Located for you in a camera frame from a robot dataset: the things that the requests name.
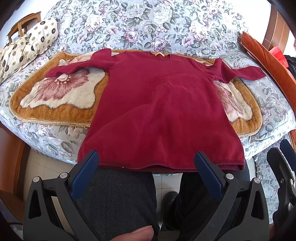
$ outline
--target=shirt sleeve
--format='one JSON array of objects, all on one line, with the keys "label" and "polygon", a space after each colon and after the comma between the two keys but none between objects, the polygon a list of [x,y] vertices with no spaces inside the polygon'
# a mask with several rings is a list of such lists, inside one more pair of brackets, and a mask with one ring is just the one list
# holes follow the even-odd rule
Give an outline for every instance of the shirt sleeve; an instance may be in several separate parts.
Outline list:
[{"label": "shirt sleeve", "polygon": [[111,49],[102,49],[95,52],[91,59],[83,62],[76,62],[65,66],[52,68],[45,75],[46,78],[57,77],[61,74],[71,74],[83,68],[97,68],[108,72],[125,57],[125,52],[111,56]]},{"label": "shirt sleeve", "polygon": [[266,76],[261,68],[255,66],[231,69],[220,58],[216,59],[212,66],[207,66],[205,72],[206,74],[214,76],[213,80],[220,80],[226,84],[235,77],[241,77],[247,80],[258,80]]}]

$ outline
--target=black bag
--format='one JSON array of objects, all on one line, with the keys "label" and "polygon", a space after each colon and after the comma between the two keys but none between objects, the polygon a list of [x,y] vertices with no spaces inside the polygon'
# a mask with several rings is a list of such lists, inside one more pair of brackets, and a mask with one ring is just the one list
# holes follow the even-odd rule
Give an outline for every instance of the black bag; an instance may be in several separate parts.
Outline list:
[{"label": "black bag", "polygon": [[288,69],[289,71],[292,73],[292,75],[294,76],[294,78],[296,79],[296,58],[295,57],[291,57],[289,55],[284,55],[287,62],[288,62]]}]

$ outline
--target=black pants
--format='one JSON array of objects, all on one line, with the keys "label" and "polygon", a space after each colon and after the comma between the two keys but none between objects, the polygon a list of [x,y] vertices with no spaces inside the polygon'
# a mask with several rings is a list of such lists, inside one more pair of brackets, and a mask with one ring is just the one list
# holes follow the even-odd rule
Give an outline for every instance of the black pants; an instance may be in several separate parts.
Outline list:
[{"label": "black pants", "polygon": [[[224,170],[237,179],[249,180],[245,163],[243,171]],[[221,232],[232,223],[240,200],[235,205]],[[156,190],[151,172],[129,172],[98,167],[77,205],[103,240],[152,225],[153,241],[160,230],[156,216]],[[180,230],[178,241],[189,240],[205,223],[218,202],[210,198],[197,172],[183,173],[180,192],[173,201],[163,229]]]}]

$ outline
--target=red plastic bag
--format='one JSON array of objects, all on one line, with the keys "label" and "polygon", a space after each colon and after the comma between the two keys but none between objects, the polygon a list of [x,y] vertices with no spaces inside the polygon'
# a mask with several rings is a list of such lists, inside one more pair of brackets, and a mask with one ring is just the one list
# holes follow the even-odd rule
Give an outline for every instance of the red plastic bag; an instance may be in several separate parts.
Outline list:
[{"label": "red plastic bag", "polygon": [[283,55],[282,51],[279,49],[278,46],[273,47],[270,51],[269,51],[274,57],[276,57],[283,66],[285,66],[286,68],[289,67],[288,62],[285,58],[285,56]]}]

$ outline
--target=blue gripper pad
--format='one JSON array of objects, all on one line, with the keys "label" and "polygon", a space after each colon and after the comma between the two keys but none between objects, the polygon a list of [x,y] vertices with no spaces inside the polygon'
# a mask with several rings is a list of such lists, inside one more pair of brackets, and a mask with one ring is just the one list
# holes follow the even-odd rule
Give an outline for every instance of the blue gripper pad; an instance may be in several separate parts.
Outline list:
[{"label": "blue gripper pad", "polygon": [[296,172],[296,153],[294,152],[288,140],[282,140],[279,148],[287,159],[292,171]]},{"label": "blue gripper pad", "polygon": [[223,185],[199,152],[194,156],[194,165],[198,174],[202,178],[210,197],[216,200],[221,200],[223,196]]},{"label": "blue gripper pad", "polygon": [[76,201],[83,194],[99,165],[99,154],[94,151],[72,182],[71,197]]}]

